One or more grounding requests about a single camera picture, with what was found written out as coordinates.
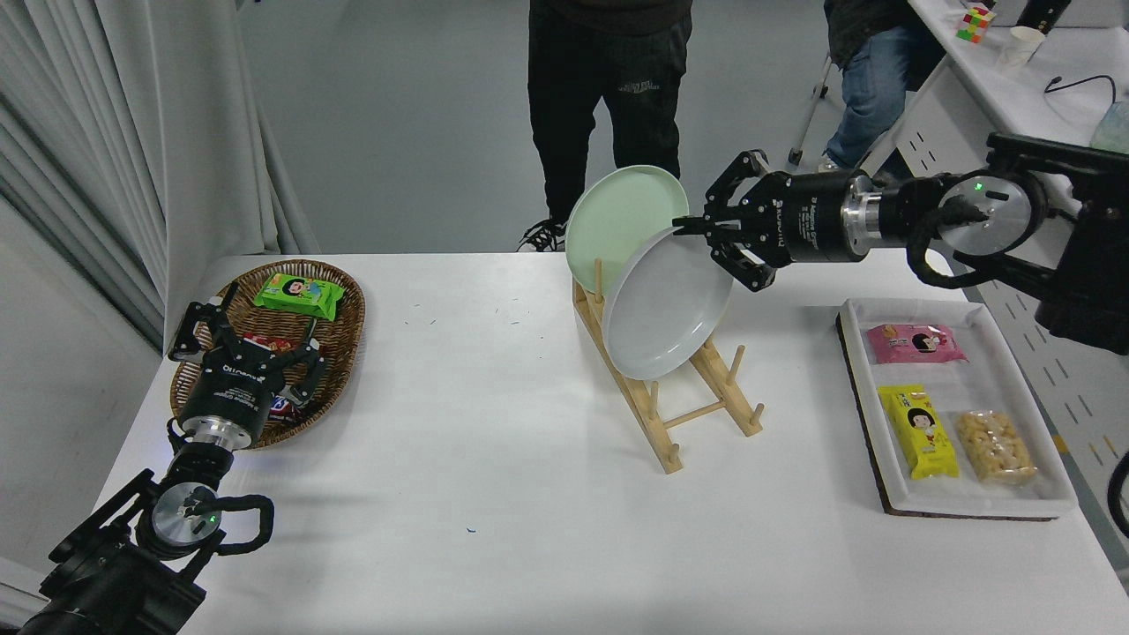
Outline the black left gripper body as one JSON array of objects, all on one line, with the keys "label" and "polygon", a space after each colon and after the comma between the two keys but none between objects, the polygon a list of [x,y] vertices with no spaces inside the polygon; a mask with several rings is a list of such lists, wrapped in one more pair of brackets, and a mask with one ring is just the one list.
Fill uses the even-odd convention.
[{"label": "black left gripper body", "polygon": [[209,421],[235,426],[233,440],[259,440],[275,394],[285,386],[282,369],[262,369],[272,358],[265,347],[217,347],[203,357],[202,374],[178,415],[190,435]]}]

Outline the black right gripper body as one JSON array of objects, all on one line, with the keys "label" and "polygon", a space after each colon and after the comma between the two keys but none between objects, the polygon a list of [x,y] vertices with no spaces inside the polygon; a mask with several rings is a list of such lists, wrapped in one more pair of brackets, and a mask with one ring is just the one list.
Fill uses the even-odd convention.
[{"label": "black right gripper body", "polygon": [[763,177],[767,266],[846,264],[852,261],[842,207],[851,169],[791,176],[778,169]]}]

